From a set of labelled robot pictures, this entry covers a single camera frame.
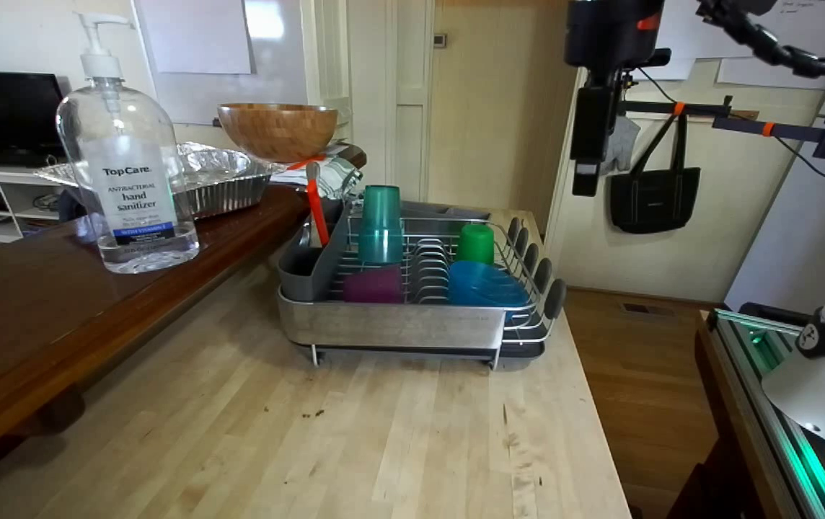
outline metal dish rack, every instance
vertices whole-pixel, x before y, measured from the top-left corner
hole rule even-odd
[[[403,203],[403,303],[346,303],[342,278],[358,265],[354,221],[346,209],[331,241],[315,250],[300,231],[284,248],[276,307],[281,332],[307,348],[310,363],[320,350],[414,350],[466,353],[492,368],[501,358],[540,358],[545,350],[548,319],[563,307],[566,283],[551,278],[551,260],[540,260],[540,245],[528,245],[528,228],[511,218],[496,228],[496,265],[512,273],[530,303],[524,306],[453,306],[446,303],[446,265],[456,254],[457,228],[488,221],[488,212],[466,212],[431,203]]]

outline butcher block counter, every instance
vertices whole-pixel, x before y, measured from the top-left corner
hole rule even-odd
[[[250,261],[90,382],[0,460],[0,515],[628,515],[566,316],[519,365],[310,365],[274,294]]]

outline bottle label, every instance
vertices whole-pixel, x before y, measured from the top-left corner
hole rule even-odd
[[[175,203],[157,147],[111,137],[90,153],[90,167],[116,241],[175,232]]]

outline wooden floor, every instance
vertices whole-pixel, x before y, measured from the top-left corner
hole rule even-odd
[[[698,306],[570,291],[566,306],[631,508],[665,515],[716,427],[694,365]]]

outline hand sanitizer bottle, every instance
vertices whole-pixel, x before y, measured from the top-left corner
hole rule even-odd
[[[181,167],[172,124],[152,97],[124,87],[118,59],[98,39],[98,25],[133,23],[77,16],[90,38],[84,68],[93,87],[69,92],[55,121],[75,176],[98,198],[93,218],[100,261],[116,273],[186,261],[199,254],[199,235],[170,186],[170,172]]]

